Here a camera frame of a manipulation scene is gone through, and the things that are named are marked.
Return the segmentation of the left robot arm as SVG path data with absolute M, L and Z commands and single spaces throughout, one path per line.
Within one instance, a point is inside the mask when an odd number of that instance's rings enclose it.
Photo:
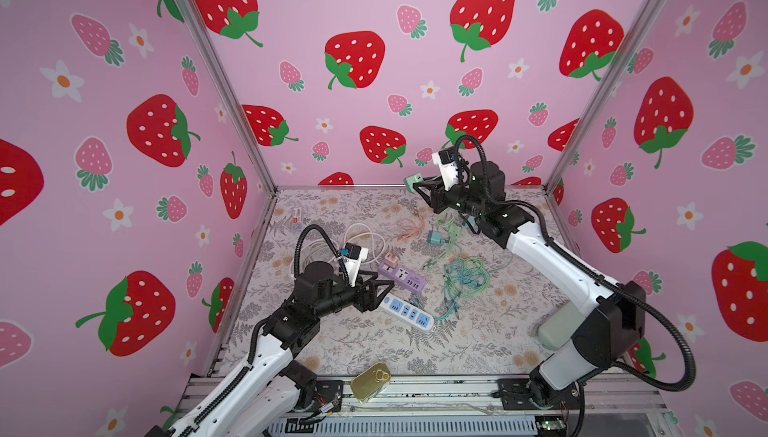
M 294 249 L 289 297 L 252 330 L 249 350 L 203 401 L 168 429 L 149 436 L 261 436 L 270 425 L 315 398 L 316 374 L 296 357 L 319 333 L 321 319 L 353 307 L 376 310 L 393 289 L 390 279 L 361 270 L 362 249 L 338 249 L 317 224 Z

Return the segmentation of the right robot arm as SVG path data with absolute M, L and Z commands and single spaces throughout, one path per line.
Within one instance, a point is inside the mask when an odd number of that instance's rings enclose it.
M 439 175 L 412 185 L 429 207 L 437 214 L 451 208 L 471 217 L 474 233 L 531 264 L 584 318 L 569 340 L 529 374 L 520 398 L 542 409 L 553 407 L 612 367 L 667 392 L 682 392 L 693 385 L 696 363 L 682 333 L 647 303 L 645 292 L 636 283 L 622 284 L 605 276 L 560 246 L 535 205 L 507 198 L 504 174 L 487 160 L 478 139 L 461 135 L 433 153 L 432 161 Z M 675 382 L 659 381 L 619 360 L 643 337 L 646 317 L 660 323 L 680 349 L 684 370 Z

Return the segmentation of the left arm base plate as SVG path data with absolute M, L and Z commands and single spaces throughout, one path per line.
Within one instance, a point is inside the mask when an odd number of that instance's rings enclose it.
M 341 409 L 343 402 L 344 381 L 339 379 L 318 380 L 300 390 L 292 412 L 315 412 L 326 404 L 331 404 L 331 412 Z

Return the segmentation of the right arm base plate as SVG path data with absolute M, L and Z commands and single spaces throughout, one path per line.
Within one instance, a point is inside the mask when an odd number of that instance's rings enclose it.
M 546 383 L 531 382 L 527 377 L 499 379 L 491 393 L 504 410 L 577 410 L 582 394 L 577 383 L 562 390 L 552 390 Z

